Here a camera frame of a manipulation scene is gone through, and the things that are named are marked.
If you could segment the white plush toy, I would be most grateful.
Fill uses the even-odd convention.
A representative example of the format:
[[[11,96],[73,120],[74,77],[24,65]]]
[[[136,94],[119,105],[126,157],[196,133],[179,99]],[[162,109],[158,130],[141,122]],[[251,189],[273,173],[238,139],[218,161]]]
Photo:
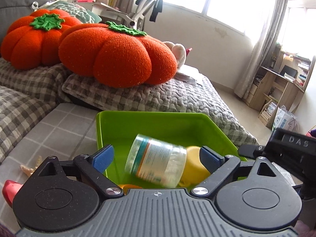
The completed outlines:
[[[180,69],[186,62],[186,58],[192,48],[185,48],[180,43],[173,43],[170,41],[163,42],[174,54],[176,61],[177,61],[177,69]]]

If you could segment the grey quilted pillow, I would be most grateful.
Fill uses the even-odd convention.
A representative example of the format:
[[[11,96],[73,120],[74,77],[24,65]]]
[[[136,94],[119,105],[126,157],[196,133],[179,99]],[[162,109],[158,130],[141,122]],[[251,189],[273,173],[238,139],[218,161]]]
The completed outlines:
[[[100,110],[203,113],[235,146],[258,144],[204,75],[201,76],[201,83],[195,86],[171,79],[155,86],[113,88],[93,78],[72,74],[62,85],[62,90]]]

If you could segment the orange toy plate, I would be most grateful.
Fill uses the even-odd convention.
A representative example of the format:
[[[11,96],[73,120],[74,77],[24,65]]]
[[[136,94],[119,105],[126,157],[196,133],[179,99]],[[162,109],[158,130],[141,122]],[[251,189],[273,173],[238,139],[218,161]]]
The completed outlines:
[[[130,189],[142,189],[142,187],[132,184],[121,184],[118,186],[123,190],[125,195],[129,192]]]

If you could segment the orange pumpkin cushion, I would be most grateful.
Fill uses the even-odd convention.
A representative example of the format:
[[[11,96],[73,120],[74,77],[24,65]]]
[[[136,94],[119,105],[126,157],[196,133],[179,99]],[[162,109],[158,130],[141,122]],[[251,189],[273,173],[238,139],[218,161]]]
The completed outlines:
[[[177,72],[166,44],[114,22],[69,28],[60,37],[58,55],[72,73],[114,88],[163,84]]]
[[[16,70],[54,66],[60,62],[59,39],[81,21],[60,9],[39,9],[11,24],[1,43],[1,56]]]

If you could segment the white office chair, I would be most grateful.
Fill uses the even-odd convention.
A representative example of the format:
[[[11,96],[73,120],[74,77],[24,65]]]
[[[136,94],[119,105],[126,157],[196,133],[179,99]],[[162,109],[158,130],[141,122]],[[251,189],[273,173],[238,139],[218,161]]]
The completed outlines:
[[[140,0],[137,4],[136,11],[129,14],[117,11],[107,11],[106,18],[114,20],[131,29],[142,31],[144,29],[145,16],[160,0]]]

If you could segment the right orange pumpkin cushion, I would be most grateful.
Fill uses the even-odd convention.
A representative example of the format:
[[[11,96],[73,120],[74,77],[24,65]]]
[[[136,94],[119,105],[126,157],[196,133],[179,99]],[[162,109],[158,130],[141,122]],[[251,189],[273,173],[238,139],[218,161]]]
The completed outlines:
[[[69,28],[60,37],[58,55],[72,73],[114,88],[163,84],[177,72],[166,44],[114,22]]]

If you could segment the purple plush toy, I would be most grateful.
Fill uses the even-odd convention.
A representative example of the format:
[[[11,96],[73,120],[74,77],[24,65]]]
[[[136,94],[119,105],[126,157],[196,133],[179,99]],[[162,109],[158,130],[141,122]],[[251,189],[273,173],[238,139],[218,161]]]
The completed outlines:
[[[312,138],[316,138],[316,129],[309,130],[309,131],[306,133],[306,136],[312,137]]]

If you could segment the beige window curtain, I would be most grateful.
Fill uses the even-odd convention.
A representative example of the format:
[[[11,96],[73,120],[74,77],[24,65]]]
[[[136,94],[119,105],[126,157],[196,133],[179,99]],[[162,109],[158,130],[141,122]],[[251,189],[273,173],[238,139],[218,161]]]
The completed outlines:
[[[288,0],[272,0],[267,20],[261,31],[260,38],[254,46],[250,61],[238,79],[234,93],[241,99],[246,99],[250,93],[252,82],[264,60],[272,54],[281,30],[287,9]]]

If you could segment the clear cotton swab jar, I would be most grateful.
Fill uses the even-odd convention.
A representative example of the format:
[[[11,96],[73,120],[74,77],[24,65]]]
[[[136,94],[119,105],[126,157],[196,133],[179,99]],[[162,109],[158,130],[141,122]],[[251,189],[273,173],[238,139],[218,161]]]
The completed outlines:
[[[125,172],[144,181],[175,188],[184,171],[186,148],[138,134],[125,163]]]

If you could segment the yellow toy pot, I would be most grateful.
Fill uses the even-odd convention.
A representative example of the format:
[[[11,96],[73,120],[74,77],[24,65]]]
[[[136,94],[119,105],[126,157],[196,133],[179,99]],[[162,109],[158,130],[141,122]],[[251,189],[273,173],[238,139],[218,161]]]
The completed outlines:
[[[186,148],[186,151],[186,163],[178,183],[181,187],[197,185],[211,175],[200,161],[200,147],[189,146]]]

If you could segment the green leaf pattern pillow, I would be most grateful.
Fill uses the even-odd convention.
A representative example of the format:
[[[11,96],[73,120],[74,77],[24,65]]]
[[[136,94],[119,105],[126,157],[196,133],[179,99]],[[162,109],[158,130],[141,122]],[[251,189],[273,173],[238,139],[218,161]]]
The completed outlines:
[[[70,16],[79,19],[82,23],[97,24],[102,22],[101,17],[93,13],[92,11],[85,9],[80,5],[69,3],[63,0],[49,1],[46,4],[42,5],[40,9],[60,9],[66,11]]]

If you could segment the wooden desk shelf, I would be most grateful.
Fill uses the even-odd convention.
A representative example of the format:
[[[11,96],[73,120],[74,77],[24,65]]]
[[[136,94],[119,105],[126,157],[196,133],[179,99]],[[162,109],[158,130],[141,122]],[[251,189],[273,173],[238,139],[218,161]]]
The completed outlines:
[[[315,57],[285,52],[277,43],[267,63],[257,70],[245,103],[259,111],[260,121],[272,128],[278,108],[289,111],[297,95],[305,92],[314,66]]]

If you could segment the beige starfish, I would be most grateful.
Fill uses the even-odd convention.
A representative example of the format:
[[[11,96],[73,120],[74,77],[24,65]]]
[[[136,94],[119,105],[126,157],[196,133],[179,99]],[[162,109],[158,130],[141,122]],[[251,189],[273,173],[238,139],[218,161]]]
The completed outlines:
[[[38,156],[38,159],[36,160],[33,167],[20,165],[20,169],[29,178],[35,172],[35,170],[41,165],[42,162],[43,162],[42,156]]]

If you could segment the green plastic storage box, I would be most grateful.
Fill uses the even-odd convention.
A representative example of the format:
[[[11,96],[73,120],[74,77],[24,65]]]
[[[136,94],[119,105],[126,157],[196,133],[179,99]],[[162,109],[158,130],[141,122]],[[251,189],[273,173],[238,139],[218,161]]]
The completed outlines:
[[[97,144],[98,148],[108,144],[114,148],[114,160],[103,174],[116,185],[158,188],[124,170],[138,134],[183,147],[208,146],[222,156],[238,154],[237,147],[203,113],[102,111],[96,115]]]

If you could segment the grey checkered quilt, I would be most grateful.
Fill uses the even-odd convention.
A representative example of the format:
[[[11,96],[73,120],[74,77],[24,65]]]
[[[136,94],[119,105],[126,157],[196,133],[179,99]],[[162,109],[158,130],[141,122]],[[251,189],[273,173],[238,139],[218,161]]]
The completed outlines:
[[[70,74],[62,64],[20,71],[1,58],[1,162],[49,112],[70,102],[62,91]]]

